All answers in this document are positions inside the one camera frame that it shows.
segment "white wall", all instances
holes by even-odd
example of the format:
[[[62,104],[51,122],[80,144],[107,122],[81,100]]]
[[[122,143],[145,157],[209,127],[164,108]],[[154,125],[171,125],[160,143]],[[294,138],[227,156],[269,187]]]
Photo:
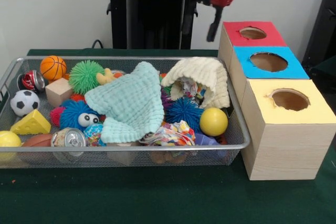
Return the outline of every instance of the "white wall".
[[[321,0],[234,0],[225,20],[271,20],[290,48],[301,58]],[[99,38],[111,46],[109,0],[0,0],[0,73],[11,59],[30,48],[86,48]],[[193,49],[217,49],[205,41],[214,18],[212,7],[198,5]]]
[[[95,39],[111,47],[109,2],[0,0],[0,73],[31,48],[86,48]]]

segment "box with round hole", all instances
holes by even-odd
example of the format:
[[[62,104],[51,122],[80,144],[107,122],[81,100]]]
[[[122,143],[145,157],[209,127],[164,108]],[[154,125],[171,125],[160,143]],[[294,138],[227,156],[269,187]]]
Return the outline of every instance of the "box with round hole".
[[[218,57],[227,70],[235,55],[233,47],[287,47],[272,22],[223,22]]]
[[[239,104],[247,79],[309,79],[288,47],[234,47],[229,75]]]
[[[314,179],[336,117],[312,80],[248,80],[241,104],[251,135],[250,180]]]

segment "yellow ball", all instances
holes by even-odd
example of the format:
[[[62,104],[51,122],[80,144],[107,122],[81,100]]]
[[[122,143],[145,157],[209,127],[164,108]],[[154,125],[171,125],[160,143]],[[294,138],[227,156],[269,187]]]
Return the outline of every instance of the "yellow ball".
[[[19,147],[21,146],[20,138],[11,131],[0,131],[0,147]],[[0,161],[10,161],[16,155],[15,152],[0,153]]]
[[[208,136],[222,135],[228,124],[226,114],[218,108],[206,109],[199,122],[201,130]]]

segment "light blue washcloth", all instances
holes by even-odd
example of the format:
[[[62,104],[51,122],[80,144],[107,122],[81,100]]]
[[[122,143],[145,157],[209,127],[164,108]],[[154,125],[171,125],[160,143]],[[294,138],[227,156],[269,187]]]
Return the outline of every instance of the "light blue washcloth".
[[[163,121],[161,86],[157,70],[139,63],[126,74],[85,94],[90,108],[106,115],[101,133],[104,143],[127,143],[156,132]]]

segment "green spiky ball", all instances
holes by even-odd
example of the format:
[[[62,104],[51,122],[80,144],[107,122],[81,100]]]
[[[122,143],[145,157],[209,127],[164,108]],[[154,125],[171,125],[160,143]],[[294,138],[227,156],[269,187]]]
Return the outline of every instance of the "green spiky ball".
[[[77,63],[70,72],[69,84],[72,86],[74,93],[85,94],[91,89],[99,86],[96,75],[104,74],[101,65],[94,61],[86,60]]]

